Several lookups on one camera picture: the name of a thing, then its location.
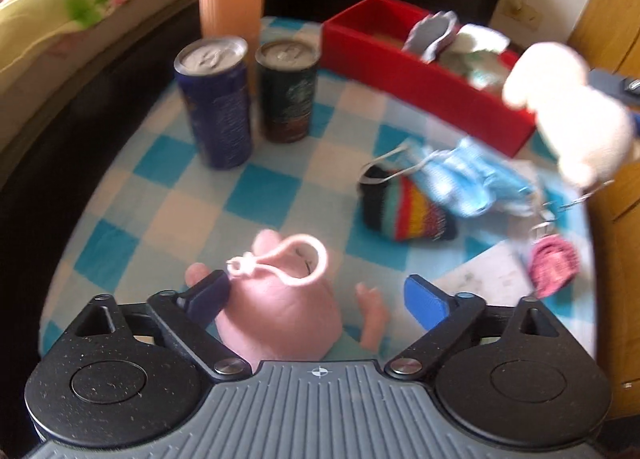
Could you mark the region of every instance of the pink round object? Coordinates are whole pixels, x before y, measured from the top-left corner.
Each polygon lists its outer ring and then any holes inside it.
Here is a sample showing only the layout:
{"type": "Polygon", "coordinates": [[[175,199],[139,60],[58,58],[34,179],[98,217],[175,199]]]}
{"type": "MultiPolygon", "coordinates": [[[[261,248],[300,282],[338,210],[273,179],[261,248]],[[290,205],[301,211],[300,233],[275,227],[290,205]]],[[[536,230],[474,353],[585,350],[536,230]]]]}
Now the pink round object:
{"type": "Polygon", "coordinates": [[[553,295],[578,274],[579,259],[574,246],[560,235],[542,237],[534,246],[529,275],[538,298],[553,295]]]}

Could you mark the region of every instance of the checkered tablecloth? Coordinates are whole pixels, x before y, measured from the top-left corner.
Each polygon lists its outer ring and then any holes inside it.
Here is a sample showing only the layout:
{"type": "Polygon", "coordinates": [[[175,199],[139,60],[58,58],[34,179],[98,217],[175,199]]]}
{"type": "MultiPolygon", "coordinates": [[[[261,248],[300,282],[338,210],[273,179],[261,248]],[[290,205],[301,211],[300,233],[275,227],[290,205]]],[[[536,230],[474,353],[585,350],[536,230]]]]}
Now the checkered tablecloth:
{"type": "MultiPolygon", "coordinates": [[[[317,24],[265,19],[263,25],[263,41],[319,39],[317,24]]],[[[437,279],[504,239],[523,257],[529,252],[534,220],[505,214],[460,220],[458,237],[446,242],[396,243],[364,226],[356,192],[362,165],[407,136],[440,149],[463,135],[434,116],[321,70],[308,138],[275,145],[257,134],[247,164],[216,172],[197,156],[177,88],[169,86],[104,175],[68,242],[42,314],[41,352],[92,296],[107,292],[129,303],[162,289],[180,290],[189,264],[223,267],[250,249],[261,228],[273,227],[285,235],[311,233],[328,247],[348,331],[357,333],[361,324],[354,285],[382,290],[392,321],[381,354],[394,354],[420,336],[403,305],[408,274],[437,279]]],[[[519,157],[534,162],[548,200],[562,204],[576,197],[562,184],[539,136],[519,157]]],[[[558,213],[558,228],[576,246],[581,271],[545,302],[593,355],[594,271],[584,209],[558,213]]]]}

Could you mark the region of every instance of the blue can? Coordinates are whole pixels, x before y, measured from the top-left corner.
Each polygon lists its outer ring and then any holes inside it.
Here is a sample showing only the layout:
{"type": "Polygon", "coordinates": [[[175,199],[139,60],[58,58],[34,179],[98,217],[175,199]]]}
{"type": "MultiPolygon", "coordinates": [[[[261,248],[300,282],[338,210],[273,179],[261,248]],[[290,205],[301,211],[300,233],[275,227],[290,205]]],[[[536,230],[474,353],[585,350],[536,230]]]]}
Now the blue can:
{"type": "Polygon", "coordinates": [[[218,170],[242,165],[252,152],[247,49],[236,36],[203,38],[174,62],[200,155],[218,170]]]}

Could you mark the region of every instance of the can lid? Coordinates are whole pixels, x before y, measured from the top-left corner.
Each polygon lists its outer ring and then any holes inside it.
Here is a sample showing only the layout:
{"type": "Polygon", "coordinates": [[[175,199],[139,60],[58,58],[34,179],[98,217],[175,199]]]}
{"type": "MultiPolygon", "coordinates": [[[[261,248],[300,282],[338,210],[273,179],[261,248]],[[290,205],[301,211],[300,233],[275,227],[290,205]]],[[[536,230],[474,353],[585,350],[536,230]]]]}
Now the can lid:
{"type": "Polygon", "coordinates": [[[301,71],[312,67],[319,58],[314,46],[290,38],[268,42],[255,54],[255,59],[264,67],[278,71],[301,71]]]}
{"type": "Polygon", "coordinates": [[[205,76],[222,73],[237,65],[248,46],[239,36],[202,38],[184,48],[174,61],[178,73],[205,76]]]}

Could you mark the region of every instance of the silver screw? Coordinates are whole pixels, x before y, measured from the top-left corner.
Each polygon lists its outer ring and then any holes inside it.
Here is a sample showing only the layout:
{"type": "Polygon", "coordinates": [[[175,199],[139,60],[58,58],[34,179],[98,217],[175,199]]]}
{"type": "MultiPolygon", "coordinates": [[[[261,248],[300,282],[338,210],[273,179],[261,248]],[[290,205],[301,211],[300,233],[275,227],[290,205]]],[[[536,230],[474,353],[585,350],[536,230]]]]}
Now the silver screw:
{"type": "Polygon", "coordinates": [[[213,368],[218,374],[232,375],[241,373],[246,366],[246,362],[239,358],[225,358],[217,362],[213,368]]]}
{"type": "Polygon", "coordinates": [[[422,364],[413,358],[399,358],[389,365],[396,374],[413,375],[422,370],[422,364]]]}

